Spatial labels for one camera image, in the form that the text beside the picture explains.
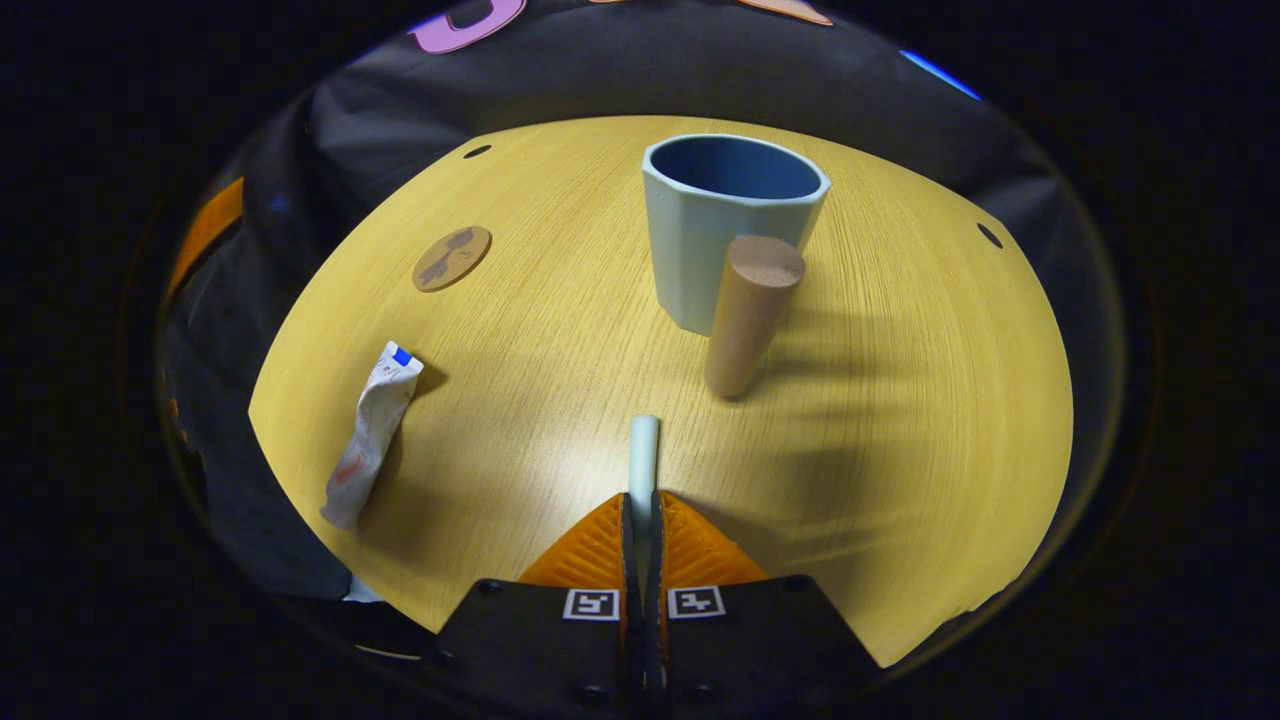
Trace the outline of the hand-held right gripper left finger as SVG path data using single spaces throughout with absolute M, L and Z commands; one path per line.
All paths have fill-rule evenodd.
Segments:
M 630 511 L 614 495 L 518 579 L 476 580 L 426 652 L 430 683 L 489 720 L 623 720 Z

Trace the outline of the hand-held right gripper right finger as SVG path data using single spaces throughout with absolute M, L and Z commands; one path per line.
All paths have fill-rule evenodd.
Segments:
M 650 694 L 668 720 L 844 720 L 879 679 L 814 578 L 772 577 L 668 491 L 650 547 Z

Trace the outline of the white toothbrush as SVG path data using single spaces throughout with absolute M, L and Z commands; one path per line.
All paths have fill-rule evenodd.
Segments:
M 659 433 L 660 421 L 657 416 L 637 415 L 632 418 L 628 437 L 628 497 L 637 582 L 643 591 L 649 584 L 654 557 L 652 523 L 654 518 L 653 495 L 657 489 Z

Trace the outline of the round wooden coaster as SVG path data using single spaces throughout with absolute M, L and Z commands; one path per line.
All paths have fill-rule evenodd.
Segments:
M 438 240 L 415 264 L 413 287 L 433 293 L 457 283 L 486 256 L 492 240 L 492 232 L 480 225 L 465 227 Z

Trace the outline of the white toothpaste tube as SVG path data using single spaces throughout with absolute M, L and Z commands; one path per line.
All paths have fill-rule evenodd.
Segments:
M 408 350 L 387 342 L 358 397 L 353 432 L 326 480 L 320 514 L 330 525 L 356 527 L 422 370 Z

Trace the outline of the blue cup with wooden handle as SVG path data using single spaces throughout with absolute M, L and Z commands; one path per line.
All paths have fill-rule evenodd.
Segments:
M 657 300 L 708 338 L 708 389 L 744 396 L 806 275 L 829 178 L 790 149 L 718 133 L 654 143 L 641 172 Z

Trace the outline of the wooden desktop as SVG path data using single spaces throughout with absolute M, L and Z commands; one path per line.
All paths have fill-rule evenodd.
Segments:
M 832 187 L 751 391 L 713 396 L 707 340 L 657 302 L 641 160 L 676 135 L 754 136 Z M 302 519 L 431 630 L 627 487 L 630 423 L 660 421 L 658 484 L 773 575 L 813 577 L 883 665 L 1030 562 L 1073 448 L 1044 291 L 1010 232 L 932 179 L 827 140 L 677 117 L 483 137 L 366 218 L 294 302 L 248 416 Z M 433 293 L 421 254 L 492 232 Z M 320 514 L 387 342 L 424 364 L 355 528 Z

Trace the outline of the black backdrop cloth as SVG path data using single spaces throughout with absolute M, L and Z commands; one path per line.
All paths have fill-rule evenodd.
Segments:
M 1114 264 L 1076 190 L 992 102 L 850 19 L 829 28 L 730 0 L 534 0 L 488 38 L 392 38 L 305 90 L 202 193 L 243 179 L 230 225 L 161 331 L 175 424 L 204 470 L 212 537 L 266 592 L 337 601 L 351 574 L 285 500 L 252 439 L 268 347 L 340 240 L 413 176 L 475 137 L 549 120 L 684 115 L 790 129 L 914 170 L 1004 223 L 1055 310 L 1075 443 L 1052 541 L 1097 491 L 1126 355 Z

